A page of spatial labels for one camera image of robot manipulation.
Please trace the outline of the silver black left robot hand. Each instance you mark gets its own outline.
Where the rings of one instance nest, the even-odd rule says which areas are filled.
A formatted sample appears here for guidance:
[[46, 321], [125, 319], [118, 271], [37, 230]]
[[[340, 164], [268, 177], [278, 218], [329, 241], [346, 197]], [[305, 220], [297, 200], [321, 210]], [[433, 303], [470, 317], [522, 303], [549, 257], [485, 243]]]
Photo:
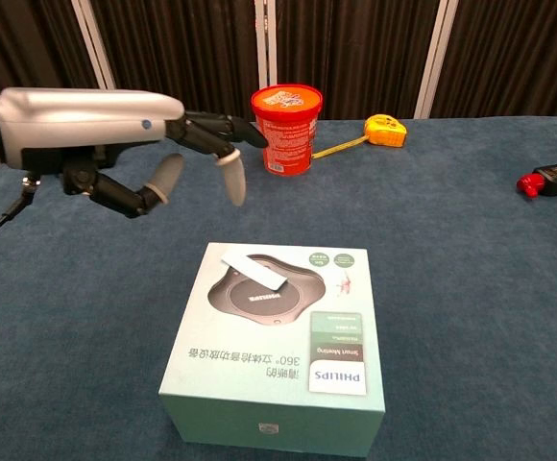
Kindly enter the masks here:
[[235, 206], [246, 198], [236, 143], [269, 145], [240, 117], [190, 111], [174, 97], [149, 91], [9, 87], [0, 93], [1, 164], [28, 172], [30, 183], [58, 175], [66, 194], [84, 194], [129, 218], [168, 203], [183, 169], [182, 155], [167, 155], [137, 191], [102, 171], [130, 146], [163, 139], [212, 156]]

